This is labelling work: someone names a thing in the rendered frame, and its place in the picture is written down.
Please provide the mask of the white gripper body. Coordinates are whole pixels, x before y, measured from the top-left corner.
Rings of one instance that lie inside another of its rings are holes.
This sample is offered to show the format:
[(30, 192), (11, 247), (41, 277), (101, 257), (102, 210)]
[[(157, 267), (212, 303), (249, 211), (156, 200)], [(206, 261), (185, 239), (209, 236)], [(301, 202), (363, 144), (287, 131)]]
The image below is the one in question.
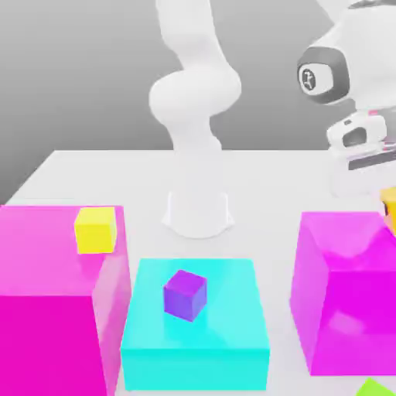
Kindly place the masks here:
[(329, 180), (336, 196), (376, 193), (396, 186), (396, 145), (329, 148)]

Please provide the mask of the small orange cube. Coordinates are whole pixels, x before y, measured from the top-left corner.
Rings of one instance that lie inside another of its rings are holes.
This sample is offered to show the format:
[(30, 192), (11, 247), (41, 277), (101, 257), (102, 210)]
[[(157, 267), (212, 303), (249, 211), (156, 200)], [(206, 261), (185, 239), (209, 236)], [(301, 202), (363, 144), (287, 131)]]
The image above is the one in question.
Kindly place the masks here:
[(381, 202), (384, 204), (387, 225), (396, 237), (396, 186), (381, 190)]

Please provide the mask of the small purple cube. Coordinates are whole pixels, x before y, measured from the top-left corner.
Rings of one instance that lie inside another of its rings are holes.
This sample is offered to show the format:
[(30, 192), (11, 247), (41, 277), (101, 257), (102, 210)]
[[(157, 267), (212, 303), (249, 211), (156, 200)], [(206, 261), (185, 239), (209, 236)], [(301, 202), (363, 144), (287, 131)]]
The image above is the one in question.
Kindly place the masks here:
[(193, 322), (207, 303), (207, 279), (178, 270), (163, 286), (164, 311)]

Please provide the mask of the small green cube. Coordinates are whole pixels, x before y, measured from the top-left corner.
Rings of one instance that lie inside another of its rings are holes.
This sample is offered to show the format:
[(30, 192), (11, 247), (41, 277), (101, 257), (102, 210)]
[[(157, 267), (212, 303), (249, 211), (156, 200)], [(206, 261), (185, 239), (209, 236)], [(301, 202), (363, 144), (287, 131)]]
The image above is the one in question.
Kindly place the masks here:
[(355, 396), (396, 396), (396, 393), (368, 377), (361, 385)]

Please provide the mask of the small yellow cube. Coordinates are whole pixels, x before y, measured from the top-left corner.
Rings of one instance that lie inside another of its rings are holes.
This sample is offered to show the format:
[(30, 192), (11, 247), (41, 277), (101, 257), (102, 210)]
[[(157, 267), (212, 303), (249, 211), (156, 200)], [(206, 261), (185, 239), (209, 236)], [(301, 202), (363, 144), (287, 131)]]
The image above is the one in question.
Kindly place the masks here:
[(74, 233), (79, 254), (112, 253), (118, 236), (115, 207), (82, 207)]

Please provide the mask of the large magenta box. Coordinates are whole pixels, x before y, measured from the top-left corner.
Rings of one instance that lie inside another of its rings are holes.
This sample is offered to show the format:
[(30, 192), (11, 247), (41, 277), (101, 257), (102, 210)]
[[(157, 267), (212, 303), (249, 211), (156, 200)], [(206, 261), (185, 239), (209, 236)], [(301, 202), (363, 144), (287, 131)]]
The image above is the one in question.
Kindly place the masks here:
[(396, 237), (379, 213), (302, 213), (290, 308), (312, 376), (396, 376)]

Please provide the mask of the large cyan box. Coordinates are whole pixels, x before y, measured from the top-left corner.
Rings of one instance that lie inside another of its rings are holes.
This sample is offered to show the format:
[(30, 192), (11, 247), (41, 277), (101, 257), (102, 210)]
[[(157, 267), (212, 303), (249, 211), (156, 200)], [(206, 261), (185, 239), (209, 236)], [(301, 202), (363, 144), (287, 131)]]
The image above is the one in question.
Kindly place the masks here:
[[(178, 271), (207, 279), (193, 322), (165, 312)], [(270, 344), (254, 264), (242, 258), (143, 258), (121, 343), (128, 391), (263, 391)]]

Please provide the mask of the large pink box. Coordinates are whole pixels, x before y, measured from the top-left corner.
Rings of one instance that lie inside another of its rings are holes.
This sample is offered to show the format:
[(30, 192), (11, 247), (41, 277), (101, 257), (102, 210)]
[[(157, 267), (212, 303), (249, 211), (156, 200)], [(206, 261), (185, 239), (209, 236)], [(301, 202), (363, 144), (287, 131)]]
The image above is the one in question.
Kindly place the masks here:
[(115, 396), (131, 299), (124, 210), (79, 254), (74, 206), (0, 207), (0, 396)]

